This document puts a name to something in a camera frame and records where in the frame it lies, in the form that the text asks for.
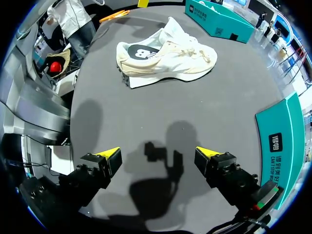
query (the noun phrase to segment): shoelace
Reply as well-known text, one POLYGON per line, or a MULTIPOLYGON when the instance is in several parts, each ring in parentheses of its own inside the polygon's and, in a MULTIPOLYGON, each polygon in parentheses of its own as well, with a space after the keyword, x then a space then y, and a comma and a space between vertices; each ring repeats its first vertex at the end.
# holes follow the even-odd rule
POLYGON ((196 55, 197 53, 202 54, 204 60, 209 63, 210 56, 200 48, 200 44, 195 37, 190 36, 189 34, 185 33, 185 38, 187 40, 184 41, 183 46, 185 47, 182 49, 182 52, 187 53, 189 56, 196 55))

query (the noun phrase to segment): shoe sole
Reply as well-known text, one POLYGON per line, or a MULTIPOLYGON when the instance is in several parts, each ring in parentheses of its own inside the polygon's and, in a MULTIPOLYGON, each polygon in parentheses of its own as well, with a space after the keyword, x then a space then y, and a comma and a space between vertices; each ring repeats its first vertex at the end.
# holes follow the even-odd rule
POLYGON ((204 72, 200 72, 196 74, 159 73, 159 74, 146 75, 143 77, 129 77, 129 86, 130 88, 133 89, 133 88, 137 88, 140 86, 145 86, 145 85, 156 83, 165 78, 176 78, 176 79, 186 81, 186 82, 193 81, 206 75, 208 72, 212 70, 212 68, 204 72))

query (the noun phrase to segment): metal machine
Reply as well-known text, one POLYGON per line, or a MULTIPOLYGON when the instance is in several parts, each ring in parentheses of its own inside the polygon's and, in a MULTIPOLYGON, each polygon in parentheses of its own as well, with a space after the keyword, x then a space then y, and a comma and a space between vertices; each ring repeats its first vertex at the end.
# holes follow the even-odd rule
MULTIPOLYGON (((30 209, 47 229, 71 228, 68 220, 73 219, 86 222, 86 217, 82 218, 78 210, 87 206, 99 189, 106 189, 122 164, 120 148, 87 154, 81 159, 83 164, 72 173, 59 176, 59 185, 46 177, 32 177, 19 187, 30 209)), ((236 157, 229 152, 220 154, 197 147, 195 165, 209 186, 218 188, 229 204, 238 208, 232 221, 213 228, 209 234, 254 233, 260 227, 268 230, 266 224, 271 218, 267 214, 282 195, 283 188, 272 181, 260 187, 257 175, 241 169, 236 157)))
POLYGON ((15 34, 0 74, 0 142, 23 134, 43 144, 63 140, 70 119, 66 103, 44 83, 33 64, 35 24, 53 0, 39 1, 15 34))

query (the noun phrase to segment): cable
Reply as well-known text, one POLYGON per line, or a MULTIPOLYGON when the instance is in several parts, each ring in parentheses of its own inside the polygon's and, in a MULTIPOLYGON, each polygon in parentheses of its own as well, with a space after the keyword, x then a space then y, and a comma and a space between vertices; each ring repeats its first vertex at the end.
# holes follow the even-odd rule
POLYGON ((9 165, 11 166, 16 166, 14 164, 11 164, 10 162, 15 162, 15 163, 20 163, 20 164, 23 164, 23 167, 43 167, 45 169, 48 169, 49 170, 49 173, 51 176, 60 176, 60 173, 58 175, 54 175, 52 174, 51 172, 51 168, 48 166, 48 164, 46 163, 43 163, 43 164, 39 164, 39 163, 36 163, 36 162, 19 162, 19 161, 15 161, 15 160, 10 160, 10 159, 6 159, 7 163, 9 163, 9 165))
POLYGON ((51 173, 51 168, 49 168, 49 172, 50 172, 50 175, 51 175, 51 176, 60 176, 60 173, 59 173, 58 175, 52 174, 52 173, 51 173))
POLYGON ((207 232, 207 234, 213 234, 213 233, 215 233, 216 231, 218 231, 218 230, 220 230, 220 229, 222 229, 222 228, 228 227, 228 226, 230 226, 230 225, 234 225, 234 224, 236 224, 236 223, 239 223, 239 222, 238 222, 238 221, 231 220, 231 221, 229 221, 229 222, 223 223, 223 224, 221 224, 221 225, 219 225, 219 226, 216 226, 216 227, 212 228, 209 232, 207 232))
POLYGON ((73 10, 73 12, 74 12, 74 14, 75 14, 76 21, 77 21, 77 24, 78 24, 78 29, 80 29, 80 26, 79 26, 79 23, 78 23, 78 19, 77 19, 77 15, 76 15, 76 13, 75 13, 75 11, 74 11, 74 9, 73 9, 72 3, 70 2, 70 0, 68 0, 68 1, 69 1, 69 4, 70 4, 70 6, 71 6, 71 8, 72 8, 72 10, 73 10))
POLYGON ((33 139, 32 137, 30 137, 29 135, 21 135, 22 137, 25 137, 25 136, 27 136, 27 137, 29 137, 30 139, 32 139, 32 140, 34 140, 35 142, 38 142, 38 143, 40 143, 41 145, 44 145, 44 143, 42 143, 42 142, 40 142, 40 141, 37 141, 37 140, 35 140, 35 139, 33 139))
POLYGON ((53 86, 56 86, 57 84, 55 84, 54 80, 50 80, 50 85, 51 85, 51 88, 53 89, 53 86))
POLYGON ((270 228, 269 228, 269 227, 267 226, 267 224, 264 223, 264 222, 258 221, 258 220, 253 219, 253 218, 249 218, 249 219, 247 219, 246 221, 247 221, 247 222, 250 222, 250 223, 253 223, 253 224, 257 224, 257 225, 259 225, 261 228, 263 228, 263 229, 266 230, 266 231, 269 231, 269 230, 270 230, 270 228))

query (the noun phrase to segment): red object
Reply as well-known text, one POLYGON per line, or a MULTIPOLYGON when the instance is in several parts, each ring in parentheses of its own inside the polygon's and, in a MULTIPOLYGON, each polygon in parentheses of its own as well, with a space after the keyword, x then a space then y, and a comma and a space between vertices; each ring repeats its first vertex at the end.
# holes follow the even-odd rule
POLYGON ((50 72, 61 72, 62 65, 59 62, 52 62, 50 66, 50 72))

